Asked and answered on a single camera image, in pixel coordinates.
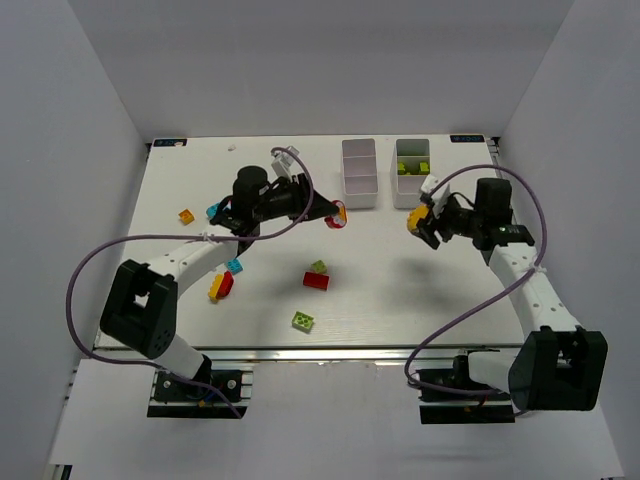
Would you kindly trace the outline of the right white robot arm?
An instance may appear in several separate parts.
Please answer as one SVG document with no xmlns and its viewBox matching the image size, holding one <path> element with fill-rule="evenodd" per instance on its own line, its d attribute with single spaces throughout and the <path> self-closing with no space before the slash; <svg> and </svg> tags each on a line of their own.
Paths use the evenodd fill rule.
<svg viewBox="0 0 640 480">
<path fill-rule="evenodd" d="M 526 226 L 513 220 L 512 187 L 482 178 L 469 207 L 429 175 L 409 232 L 436 249 L 455 236 L 468 238 L 506 290 L 521 325 L 519 351 L 471 349 L 455 357 L 451 373 L 412 382 L 454 395 L 485 397 L 498 392 L 523 411 L 590 411 L 597 402 L 608 344 L 572 315 L 539 266 L 542 252 Z"/>
</svg>

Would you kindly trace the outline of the olive 2x2 lego brick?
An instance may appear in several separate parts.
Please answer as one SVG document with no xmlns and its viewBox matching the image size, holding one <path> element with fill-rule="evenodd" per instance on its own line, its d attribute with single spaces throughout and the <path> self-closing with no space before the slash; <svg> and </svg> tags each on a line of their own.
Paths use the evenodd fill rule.
<svg viewBox="0 0 640 480">
<path fill-rule="evenodd" d="M 430 165 L 427 161 L 419 163 L 419 174 L 428 175 L 430 173 Z"/>
</svg>

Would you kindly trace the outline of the red flower lego piece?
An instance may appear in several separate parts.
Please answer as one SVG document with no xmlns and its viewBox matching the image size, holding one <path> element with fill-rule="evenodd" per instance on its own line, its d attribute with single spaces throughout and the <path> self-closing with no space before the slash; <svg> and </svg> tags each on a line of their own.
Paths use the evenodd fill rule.
<svg viewBox="0 0 640 480">
<path fill-rule="evenodd" d="M 348 222 L 346 206 L 340 200 L 334 200 L 333 204 L 338 208 L 338 211 L 333 215 L 325 217 L 325 224 L 330 229 L 342 229 Z"/>
</svg>

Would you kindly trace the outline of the yellow oval lego piece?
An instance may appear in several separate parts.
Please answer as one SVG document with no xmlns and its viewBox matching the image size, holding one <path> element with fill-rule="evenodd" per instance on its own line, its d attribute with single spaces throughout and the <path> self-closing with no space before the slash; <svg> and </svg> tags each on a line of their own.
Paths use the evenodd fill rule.
<svg viewBox="0 0 640 480">
<path fill-rule="evenodd" d="M 411 234 L 416 234 L 419 230 L 419 222 L 425 220 L 430 213 L 430 209 L 425 204 L 420 204 L 412 210 L 407 218 L 407 230 Z"/>
</svg>

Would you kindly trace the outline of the pale green 2x2 lego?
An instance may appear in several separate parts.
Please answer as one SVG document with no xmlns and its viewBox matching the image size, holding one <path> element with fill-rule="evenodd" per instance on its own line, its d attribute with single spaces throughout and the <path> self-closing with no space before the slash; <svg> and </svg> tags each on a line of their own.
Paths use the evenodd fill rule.
<svg viewBox="0 0 640 480">
<path fill-rule="evenodd" d="M 328 272 L 327 265 L 322 260 L 317 260 L 310 265 L 310 269 L 313 273 L 326 275 Z"/>
</svg>

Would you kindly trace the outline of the yellow small lego brick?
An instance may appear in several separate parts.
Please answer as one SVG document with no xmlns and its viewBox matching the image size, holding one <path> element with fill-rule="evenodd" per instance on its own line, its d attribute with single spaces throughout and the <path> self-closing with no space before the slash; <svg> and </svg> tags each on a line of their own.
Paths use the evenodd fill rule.
<svg viewBox="0 0 640 480">
<path fill-rule="evenodd" d="M 213 303 L 217 303 L 219 298 L 220 298 L 220 288 L 222 286 L 222 283 L 224 281 L 224 275 L 223 274 L 217 274 L 214 278 L 214 280 L 212 281 L 209 291 L 208 291 L 208 298 L 211 302 Z"/>
</svg>

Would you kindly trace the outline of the red 2x3 lego brick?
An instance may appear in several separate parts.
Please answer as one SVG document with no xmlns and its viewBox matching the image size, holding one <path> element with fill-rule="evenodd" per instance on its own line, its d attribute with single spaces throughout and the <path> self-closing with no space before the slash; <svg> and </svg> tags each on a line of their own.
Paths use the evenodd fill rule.
<svg viewBox="0 0 640 480">
<path fill-rule="evenodd" d="M 328 275 L 309 271 L 304 274 L 302 284 L 309 288 L 327 291 L 329 282 L 330 277 Z"/>
</svg>

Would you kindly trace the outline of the left white sorting container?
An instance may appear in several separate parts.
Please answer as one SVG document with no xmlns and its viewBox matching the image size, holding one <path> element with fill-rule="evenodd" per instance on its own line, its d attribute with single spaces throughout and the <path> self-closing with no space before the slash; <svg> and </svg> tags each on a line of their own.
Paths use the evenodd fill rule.
<svg viewBox="0 0 640 480">
<path fill-rule="evenodd" d="M 341 144 L 343 201 L 348 209 L 374 209 L 378 199 L 376 145 L 373 138 L 343 140 Z"/>
</svg>

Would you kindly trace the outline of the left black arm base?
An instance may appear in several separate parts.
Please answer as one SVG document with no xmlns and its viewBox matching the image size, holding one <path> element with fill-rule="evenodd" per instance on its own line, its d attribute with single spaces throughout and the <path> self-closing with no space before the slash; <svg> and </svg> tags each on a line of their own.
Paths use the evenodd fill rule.
<svg viewBox="0 0 640 480">
<path fill-rule="evenodd" d="M 237 414 L 210 389 L 176 381 L 169 373 L 157 371 L 149 395 L 148 418 L 238 420 L 248 409 L 253 372 L 241 369 L 214 369 L 210 383 L 233 405 Z"/>
</svg>

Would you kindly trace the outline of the cyan 2x3 lego plate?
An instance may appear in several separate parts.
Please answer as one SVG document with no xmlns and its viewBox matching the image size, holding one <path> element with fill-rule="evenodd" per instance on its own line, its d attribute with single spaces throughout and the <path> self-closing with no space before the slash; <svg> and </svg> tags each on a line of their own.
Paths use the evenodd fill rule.
<svg viewBox="0 0 640 480">
<path fill-rule="evenodd" d="M 225 267 L 232 275 L 237 275 L 244 270 L 241 262 L 238 259 L 233 259 L 226 262 Z"/>
</svg>

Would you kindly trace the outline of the right white sorting container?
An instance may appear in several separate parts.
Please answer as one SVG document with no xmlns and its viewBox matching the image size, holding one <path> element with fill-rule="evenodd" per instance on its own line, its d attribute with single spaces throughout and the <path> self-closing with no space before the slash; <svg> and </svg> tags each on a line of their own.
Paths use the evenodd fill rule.
<svg viewBox="0 0 640 480">
<path fill-rule="evenodd" d="M 412 209 L 420 200 L 420 188 L 431 172 L 427 138 L 395 141 L 390 165 L 392 203 L 396 209 Z"/>
</svg>

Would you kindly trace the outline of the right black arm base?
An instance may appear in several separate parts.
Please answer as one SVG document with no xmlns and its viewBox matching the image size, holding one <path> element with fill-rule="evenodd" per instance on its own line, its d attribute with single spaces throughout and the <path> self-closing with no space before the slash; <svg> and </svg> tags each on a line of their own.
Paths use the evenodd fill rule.
<svg viewBox="0 0 640 480">
<path fill-rule="evenodd" d="M 447 368 L 422 368 L 413 375 L 418 385 L 419 414 L 422 425 L 479 425 L 514 423 L 517 414 L 506 393 L 469 395 L 452 390 L 485 391 L 488 385 L 474 382 L 469 377 L 467 355 L 457 355 Z"/>
</svg>

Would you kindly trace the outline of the red curved lego piece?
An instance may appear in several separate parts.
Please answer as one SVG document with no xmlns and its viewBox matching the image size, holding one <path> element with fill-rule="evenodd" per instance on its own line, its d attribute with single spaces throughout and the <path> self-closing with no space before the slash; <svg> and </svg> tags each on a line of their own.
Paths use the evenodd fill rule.
<svg viewBox="0 0 640 480">
<path fill-rule="evenodd" d="M 234 284 L 234 276 L 231 272 L 226 271 L 220 282 L 220 286 L 218 287 L 216 297 L 218 299 L 225 298 L 229 295 Z"/>
</svg>

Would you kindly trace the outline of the white sorting container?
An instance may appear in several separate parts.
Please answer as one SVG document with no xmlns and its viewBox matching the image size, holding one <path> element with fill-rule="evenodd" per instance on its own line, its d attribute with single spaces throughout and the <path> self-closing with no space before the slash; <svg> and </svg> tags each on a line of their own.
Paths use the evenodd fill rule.
<svg viewBox="0 0 640 480">
<path fill-rule="evenodd" d="M 420 200 L 420 188 L 431 172 L 427 138 L 395 141 L 390 165 L 392 203 L 396 209 L 412 209 Z"/>
<path fill-rule="evenodd" d="M 376 145 L 373 138 L 343 140 L 341 144 L 343 201 L 348 209 L 374 209 L 378 199 Z"/>
</svg>

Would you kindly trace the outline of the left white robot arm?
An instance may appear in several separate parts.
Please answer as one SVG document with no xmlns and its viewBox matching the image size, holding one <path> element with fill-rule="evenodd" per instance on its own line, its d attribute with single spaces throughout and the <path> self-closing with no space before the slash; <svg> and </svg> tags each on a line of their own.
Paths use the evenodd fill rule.
<svg viewBox="0 0 640 480">
<path fill-rule="evenodd" d="M 312 189 L 303 174 L 270 182 L 258 166 L 241 168 L 205 229 L 224 242 L 194 240 L 149 262 L 127 260 L 112 283 L 100 330 L 168 372 L 210 381 L 211 360 L 176 333 L 178 300 L 203 276 L 238 258 L 260 235 L 263 222 L 286 217 L 313 221 L 334 216 L 339 204 Z"/>
</svg>

